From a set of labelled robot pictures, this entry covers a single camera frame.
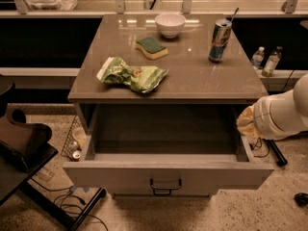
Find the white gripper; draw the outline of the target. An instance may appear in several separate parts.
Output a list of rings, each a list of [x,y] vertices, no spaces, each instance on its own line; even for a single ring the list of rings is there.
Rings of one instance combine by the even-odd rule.
[[[246,107],[237,118],[238,131],[251,138],[283,140],[298,133],[291,93],[269,95]]]

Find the dark robot base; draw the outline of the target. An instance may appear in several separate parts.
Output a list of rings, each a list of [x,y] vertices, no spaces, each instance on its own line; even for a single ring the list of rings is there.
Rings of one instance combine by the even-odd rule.
[[[48,143],[52,137],[49,126],[28,123],[19,109],[7,110],[14,87],[10,77],[0,76],[0,204],[19,189],[33,196],[28,180],[58,154]]]

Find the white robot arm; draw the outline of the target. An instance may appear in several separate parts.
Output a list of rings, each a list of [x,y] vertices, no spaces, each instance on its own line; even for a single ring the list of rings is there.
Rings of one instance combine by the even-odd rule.
[[[308,74],[292,90],[261,97],[245,108],[237,119],[243,135],[283,140],[308,130]]]

